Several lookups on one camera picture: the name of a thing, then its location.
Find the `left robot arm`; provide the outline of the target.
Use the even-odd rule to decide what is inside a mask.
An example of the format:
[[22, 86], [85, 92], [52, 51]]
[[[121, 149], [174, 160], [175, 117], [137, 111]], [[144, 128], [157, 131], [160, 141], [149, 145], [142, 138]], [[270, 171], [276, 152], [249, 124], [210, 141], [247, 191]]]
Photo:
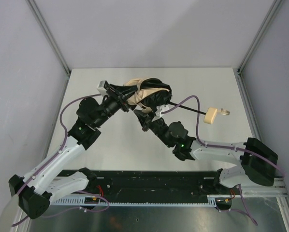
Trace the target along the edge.
[[64, 129], [60, 147], [23, 176], [13, 175], [9, 181], [10, 193], [30, 219], [39, 218], [51, 203], [71, 193], [84, 190], [94, 175], [82, 168], [66, 180], [54, 179], [64, 166], [87, 151], [100, 136], [99, 128], [117, 111], [129, 111], [129, 99], [138, 92], [136, 85], [116, 86], [102, 81], [98, 95], [106, 97], [102, 103], [97, 95], [80, 97], [77, 120], [69, 130]]

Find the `beige folding umbrella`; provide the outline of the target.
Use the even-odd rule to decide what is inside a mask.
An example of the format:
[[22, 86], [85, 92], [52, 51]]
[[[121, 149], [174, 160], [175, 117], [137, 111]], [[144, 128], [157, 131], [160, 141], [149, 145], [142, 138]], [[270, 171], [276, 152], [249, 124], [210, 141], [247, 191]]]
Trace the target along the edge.
[[124, 86], [137, 86], [138, 90], [127, 99], [130, 106], [140, 106], [144, 113], [153, 113], [157, 106], [170, 105], [172, 98], [171, 87], [157, 78], [132, 79]]

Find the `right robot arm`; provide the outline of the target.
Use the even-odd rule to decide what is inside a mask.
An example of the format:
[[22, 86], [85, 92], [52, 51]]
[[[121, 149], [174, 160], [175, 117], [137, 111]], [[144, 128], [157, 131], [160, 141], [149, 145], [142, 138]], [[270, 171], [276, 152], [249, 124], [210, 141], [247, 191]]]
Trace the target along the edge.
[[181, 161], [215, 160], [231, 163], [231, 168], [219, 169], [215, 181], [232, 188], [254, 183], [271, 187], [275, 179], [278, 155], [256, 138], [249, 137], [244, 143], [199, 142], [188, 135], [180, 121], [167, 125], [163, 118], [155, 119], [153, 113], [134, 110], [143, 131], [152, 131]]

